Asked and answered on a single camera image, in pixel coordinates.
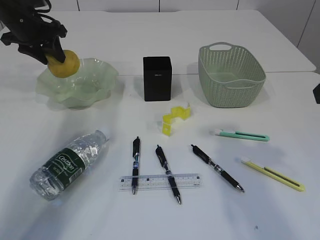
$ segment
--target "white wall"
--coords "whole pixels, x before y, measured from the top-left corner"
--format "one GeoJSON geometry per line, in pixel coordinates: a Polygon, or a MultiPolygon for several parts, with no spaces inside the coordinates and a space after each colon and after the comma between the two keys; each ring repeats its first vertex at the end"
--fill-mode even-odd
{"type": "Polygon", "coordinates": [[[53,11],[78,11],[77,0],[50,0],[53,11]]]}
{"type": "Polygon", "coordinates": [[[320,73],[320,0],[315,2],[298,48],[320,73]]]}
{"type": "Polygon", "coordinates": [[[315,0],[239,0],[238,10],[258,10],[297,46],[314,1],[315,0]]]}
{"type": "Polygon", "coordinates": [[[78,0],[80,11],[158,12],[159,0],[78,0]]]}
{"type": "Polygon", "coordinates": [[[238,0],[160,0],[160,11],[236,10],[237,5],[238,0]]]}

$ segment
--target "yellow plastic block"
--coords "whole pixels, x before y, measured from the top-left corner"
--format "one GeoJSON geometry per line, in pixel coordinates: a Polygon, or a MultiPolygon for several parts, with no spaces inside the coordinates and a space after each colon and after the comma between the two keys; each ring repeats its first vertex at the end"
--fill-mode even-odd
{"type": "Polygon", "coordinates": [[[187,108],[184,108],[182,106],[176,106],[171,108],[171,113],[163,115],[162,117],[162,133],[167,136],[170,136],[172,120],[174,118],[181,118],[183,120],[186,120],[190,117],[190,112],[191,108],[189,104],[187,108]]]}

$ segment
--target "black pen holder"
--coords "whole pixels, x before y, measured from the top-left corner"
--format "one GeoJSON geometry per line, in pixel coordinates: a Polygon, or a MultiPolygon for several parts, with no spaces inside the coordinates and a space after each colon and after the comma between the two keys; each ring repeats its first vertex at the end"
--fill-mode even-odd
{"type": "Polygon", "coordinates": [[[172,66],[168,56],[143,58],[144,100],[146,102],[170,101],[172,66]]]}
{"type": "Polygon", "coordinates": [[[320,104],[320,84],[313,89],[313,95],[317,104],[320,104]]]}

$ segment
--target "white tabletop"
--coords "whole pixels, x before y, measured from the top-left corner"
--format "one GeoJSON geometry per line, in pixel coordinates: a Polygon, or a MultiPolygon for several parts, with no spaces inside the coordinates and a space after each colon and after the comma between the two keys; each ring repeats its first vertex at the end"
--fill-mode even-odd
{"type": "Polygon", "coordinates": [[[1,240],[318,240],[320,239],[320,105],[312,93],[315,73],[268,73],[246,108],[208,105],[197,75],[175,75],[172,100],[144,102],[141,76],[122,76],[109,99],[82,110],[47,103],[35,81],[0,81],[1,240]],[[167,137],[159,121],[170,107],[190,103],[167,137]],[[107,153],[56,200],[29,188],[29,177],[65,144],[101,126],[114,132],[107,153]],[[267,134],[269,142],[212,135],[215,128],[267,134]],[[140,174],[163,174],[161,145],[175,174],[199,173],[202,188],[118,191],[132,172],[132,141],[141,138],[140,174]],[[198,145],[245,188],[239,193],[189,147],[198,145]],[[239,163],[246,156],[305,185],[298,192],[239,163]]]}
{"type": "MultiPolygon", "coordinates": [[[[120,75],[142,75],[143,57],[170,56],[173,74],[197,74],[199,48],[216,42],[246,47],[266,72],[311,72],[315,66],[261,13],[255,10],[112,13],[50,12],[68,34],[64,49],[96,57],[120,75]]],[[[0,66],[35,64],[0,44],[0,66]]]]}

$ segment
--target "green glass bowl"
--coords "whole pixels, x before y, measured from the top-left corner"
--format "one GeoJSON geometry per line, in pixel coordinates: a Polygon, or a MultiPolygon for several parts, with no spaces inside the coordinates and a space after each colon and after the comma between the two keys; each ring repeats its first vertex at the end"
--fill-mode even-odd
{"type": "Polygon", "coordinates": [[[118,71],[109,63],[80,59],[80,68],[67,78],[55,77],[46,69],[37,78],[35,92],[51,98],[67,108],[84,108],[108,98],[115,87],[118,71]]]}

